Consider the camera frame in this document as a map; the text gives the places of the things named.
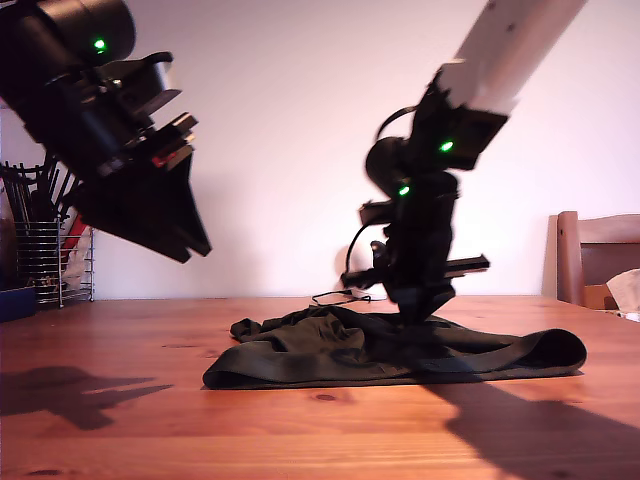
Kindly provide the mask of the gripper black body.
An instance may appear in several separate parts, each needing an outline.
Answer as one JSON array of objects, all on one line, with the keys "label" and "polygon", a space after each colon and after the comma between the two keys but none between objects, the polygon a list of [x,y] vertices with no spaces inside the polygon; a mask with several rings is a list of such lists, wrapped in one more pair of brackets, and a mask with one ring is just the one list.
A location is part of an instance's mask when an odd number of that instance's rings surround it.
[{"label": "gripper black body", "polygon": [[84,184],[85,197],[126,196],[191,200],[193,128],[183,112],[157,128],[149,115],[132,114],[109,94],[36,94],[29,100],[29,135]]}]

